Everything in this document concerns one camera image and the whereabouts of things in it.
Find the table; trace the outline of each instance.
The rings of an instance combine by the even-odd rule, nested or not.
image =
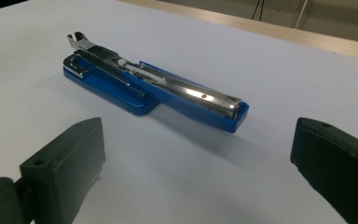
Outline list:
[[[230,134],[165,105],[127,113],[63,76],[75,31],[241,97],[248,118]],[[120,1],[1,8],[0,176],[17,180],[23,161],[93,117],[106,163],[75,223],[345,223],[289,155],[299,117],[358,137],[358,57]]]

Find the white tabletop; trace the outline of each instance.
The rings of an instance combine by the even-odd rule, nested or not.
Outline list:
[[[135,117],[62,74],[66,35],[250,105],[236,133],[166,105]],[[106,1],[0,9],[0,176],[72,124],[101,117],[106,163],[75,223],[345,223],[289,156],[296,120],[358,137],[358,58]]]

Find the black wire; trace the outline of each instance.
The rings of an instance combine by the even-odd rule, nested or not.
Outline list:
[[[257,6],[255,6],[255,11],[254,11],[254,15],[252,16],[252,19],[254,18],[255,16],[255,12],[257,11],[257,8],[258,8],[258,4],[260,3],[260,0],[258,0],[257,2]]]
[[[261,3],[261,11],[260,11],[260,17],[259,17],[259,21],[261,21],[261,16],[263,15],[263,8],[264,8],[264,0],[263,2]]]

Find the floor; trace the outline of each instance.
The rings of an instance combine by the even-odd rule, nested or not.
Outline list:
[[[304,0],[160,0],[182,6],[206,9],[246,19],[261,20],[286,27],[295,27]],[[298,29],[358,41],[358,1],[308,1]]]

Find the stapler anvil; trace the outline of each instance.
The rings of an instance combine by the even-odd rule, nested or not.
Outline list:
[[[76,49],[63,61],[66,77],[134,115],[145,115],[159,103],[217,129],[235,133],[249,106],[179,77],[152,64],[131,63],[110,49],[95,45],[85,35],[68,35]]]

